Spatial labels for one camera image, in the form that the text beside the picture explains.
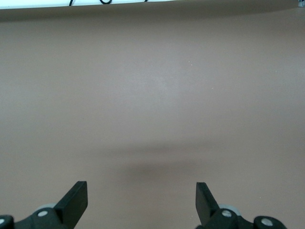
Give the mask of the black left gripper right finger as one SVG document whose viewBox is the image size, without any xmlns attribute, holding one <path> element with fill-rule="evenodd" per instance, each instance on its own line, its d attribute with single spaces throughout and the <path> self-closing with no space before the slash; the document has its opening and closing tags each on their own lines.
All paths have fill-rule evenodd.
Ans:
<svg viewBox="0 0 305 229">
<path fill-rule="evenodd" d="M 285 229 L 286 226 L 273 217 L 257 216 L 253 222 L 245 220 L 241 214 L 227 205 L 221 207 L 216 202 L 204 182 L 196 183 L 195 206 L 200 225 L 198 229 Z"/>
</svg>

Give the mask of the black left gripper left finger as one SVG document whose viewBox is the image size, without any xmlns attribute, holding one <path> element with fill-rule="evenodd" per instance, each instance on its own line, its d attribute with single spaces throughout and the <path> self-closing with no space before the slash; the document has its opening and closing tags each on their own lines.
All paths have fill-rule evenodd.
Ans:
<svg viewBox="0 0 305 229">
<path fill-rule="evenodd" d="M 73 229 L 88 206 L 86 181 L 78 181 L 56 204 L 39 207 L 16 222 L 12 215 L 0 216 L 2 229 Z"/>
</svg>

